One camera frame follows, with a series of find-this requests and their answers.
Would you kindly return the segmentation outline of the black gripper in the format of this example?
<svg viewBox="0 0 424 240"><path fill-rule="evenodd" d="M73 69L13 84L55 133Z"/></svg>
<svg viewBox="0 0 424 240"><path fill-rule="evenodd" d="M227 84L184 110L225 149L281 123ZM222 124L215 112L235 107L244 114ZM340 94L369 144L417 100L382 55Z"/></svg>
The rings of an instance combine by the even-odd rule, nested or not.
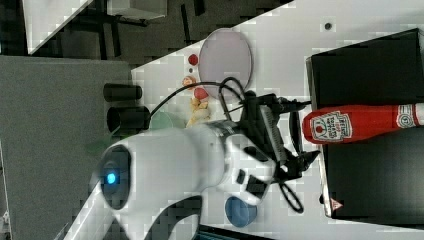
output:
<svg viewBox="0 0 424 240"><path fill-rule="evenodd" d="M241 129L260 151L277 165L275 175L283 181L298 179L302 172L320 155L319 150L303 151L297 156L284 147L284 142L278 128L281 114L289 113L295 126L290 126L291 134L300 132L298 112L311 104L310 101L300 102L297 99L288 100L275 94L257 96L253 91L244 93L242 115L239 121Z"/></svg>

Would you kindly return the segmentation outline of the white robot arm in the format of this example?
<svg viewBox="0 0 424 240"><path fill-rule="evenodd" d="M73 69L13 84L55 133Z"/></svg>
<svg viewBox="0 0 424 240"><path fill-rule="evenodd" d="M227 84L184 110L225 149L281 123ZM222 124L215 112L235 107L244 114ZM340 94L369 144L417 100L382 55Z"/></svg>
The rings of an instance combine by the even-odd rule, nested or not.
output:
<svg viewBox="0 0 424 240"><path fill-rule="evenodd" d="M103 240L112 223L129 240L195 240L208 188L257 206L276 184L289 206L303 212L287 183L300 178L318 154L303 151L299 136L292 139L293 151L285 149L278 121L289 114L291 131L299 133L305 106L248 91L237 121L153 130L114 143L102 154L92 192L60 240Z"/></svg>

